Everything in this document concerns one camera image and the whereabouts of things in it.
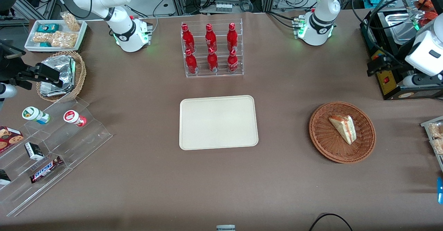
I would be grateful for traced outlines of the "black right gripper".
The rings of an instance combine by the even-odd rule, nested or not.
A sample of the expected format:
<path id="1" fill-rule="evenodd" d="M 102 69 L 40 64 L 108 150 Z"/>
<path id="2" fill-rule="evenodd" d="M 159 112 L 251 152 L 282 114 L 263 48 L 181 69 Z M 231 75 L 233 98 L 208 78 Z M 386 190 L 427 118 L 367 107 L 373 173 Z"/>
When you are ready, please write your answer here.
<path id="1" fill-rule="evenodd" d="M 64 82 L 60 80 L 60 72 L 46 64 L 36 64 L 35 74 L 33 67 L 23 62 L 22 56 L 26 52 L 22 49 L 1 41 L 0 47 L 0 81 L 1 83 L 19 86 L 31 90 L 32 81 L 38 82 L 40 87 L 62 88 Z"/>

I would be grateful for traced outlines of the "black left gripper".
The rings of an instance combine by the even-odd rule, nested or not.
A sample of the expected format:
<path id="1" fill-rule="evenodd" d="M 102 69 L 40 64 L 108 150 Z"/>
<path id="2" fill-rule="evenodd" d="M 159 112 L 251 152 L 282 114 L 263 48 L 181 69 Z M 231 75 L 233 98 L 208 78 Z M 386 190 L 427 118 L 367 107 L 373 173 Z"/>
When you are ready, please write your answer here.
<path id="1" fill-rule="evenodd" d="M 396 71 L 399 74 L 407 74 L 410 71 L 414 73 L 414 68 L 405 62 L 395 61 L 389 56 L 383 56 L 383 59 L 375 59 L 368 62 L 368 77 L 384 71 Z"/>

